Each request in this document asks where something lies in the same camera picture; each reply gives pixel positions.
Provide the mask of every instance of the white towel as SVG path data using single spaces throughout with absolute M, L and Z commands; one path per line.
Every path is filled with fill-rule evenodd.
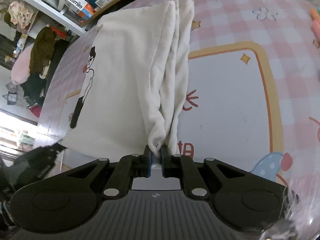
M 116 11 L 102 17 L 86 78 L 62 145 L 118 161 L 177 153 L 178 115 L 186 98 L 192 0 Z

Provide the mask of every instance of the wall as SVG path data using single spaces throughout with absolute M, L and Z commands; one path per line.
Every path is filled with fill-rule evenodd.
M 8 106 L 7 101 L 2 97 L 8 93 L 7 88 L 5 87 L 6 84 L 11 82 L 10 79 L 11 71 L 0 66 L 0 108 L 12 113 L 19 115 L 21 117 L 27 118 L 29 120 L 38 122 L 38 118 L 35 117 L 30 110 L 26 108 L 21 108 L 19 106 Z
M 11 41 L 13 41 L 16 36 L 16 30 L 4 22 L 4 14 L 13 1 L 15 0 L 0 0 L 0 34 L 6 36 Z

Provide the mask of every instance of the pink checkered tablecloth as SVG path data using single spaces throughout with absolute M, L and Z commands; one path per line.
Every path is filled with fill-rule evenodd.
M 126 8 L 164 0 L 137 0 Z M 313 44 L 306 0 L 193 0 L 195 23 L 191 51 L 238 41 L 253 41 L 266 51 L 276 89 L 283 126 L 284 152 L 310 171 L 320 163 L 320 51 Z M 62 138 L 59 116 L 67 94 L 81 89 L 95 30 L 80 37 L 65 53 L 52 79 L 39 118 L 38 132 Z

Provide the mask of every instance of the red chinese character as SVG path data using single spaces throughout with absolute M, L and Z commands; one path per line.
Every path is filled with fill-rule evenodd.
M 191 97 L 191 95 L 192 95 L 194 92 L 196 92 L 196 91 L 197 91 L 197 90 L 195 89 L 195 90 L 192 90 L 190 93 L 188 93 L 187 96 L 186 96 L 186 101 L 188 101 L 189 104 L 191 104 L 192 106 L 198 107 L 198 105 L 197 105 L 196 103 L 194 103 L 194 102 L 191 101 L 192 99 L 197 99 L 197 98 L 199 98 L 199 97 Z M 189 110 L 192 109 L 192 106 L 190 106 L 190 107 L 188 107 L 188 108 L 185 108 L 185 107 L 183 106 L 182 109 L 183 109 L 184 111 L 189 111 Z
M 193 154 L 194 154 L 194 147 L 192 145 L 192 143 L 182 143 L 181 141 L 178 142 L 178 147 L 179 147 L 179 152 L 181 154 L 181 150 L 182 150 L 182 145 L 183 145 L 183 152 L 182 155 L 185 156 L 190 156 L 191 158 L 193 158 Z

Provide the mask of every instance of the clothes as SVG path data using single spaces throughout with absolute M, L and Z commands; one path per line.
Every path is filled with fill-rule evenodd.
M 57 69 L 57 66 L 63 56 L 63 54 L 65 53 L 65 51 L 67 50 L 69 45 L 68 41 L 64 41 L 64 40 L 58 40 L 55 44 L 54 44 L 54 52 L 53 52 L 53 56 L 51 59 L 51 63 L 50 63 L 50 67 L 46 76 L 46 87 L 45 87 L 45 93 L 47 93 L 48 89 L 49 89 L 49 85 L 51 83 L 52 77 L 54 75 L 54 72 Z
M 178 152 L 178 114 L 188 85 L 192 0 L 116 11 L 102 17 L 72 126 L 62 145 L 118 161 Z
M 31 50 L 30 74 L 41 73 L 49 65 L 54 52 L 56 34 L 49 27 L 44 27 L 37 35 L 36 42 Z
M 63 150 L 56 144 L 54 151 L 38 147 L 21 155 L 6 167 L 0 157 L 0 239 L 9 236 L 19 228 L 15 226 L 9 210 L 9 201 L 20 188 L 44 179 L 55 166 L 55 160 Z
M 39 73 L 32 74 L 28 77 L 27 81 L 21 84 L 24 91 L 24 96 L 29 96 L 32 100 L 43 105 L 44 97 L 40 97 L 40 93 L 45 89 L 46 80 L 39 77 Z
M 28 80 L 28 77 L 30 76 L 29 64 L 32 48 L 33 44 L 25 48 L 12 67 L 11 80 L 15 85 L 26 82 Z
M 40 114 L 41 114 L 41 110 L 42 110 L 42 107 L 39 106 L 39 105 L 36 105 L 36 106 L 33 106 L 33 107 L 30 107 L 29 110 L 31 111 L 31 113 L 35 116 L 35 117 L 40 117 Z

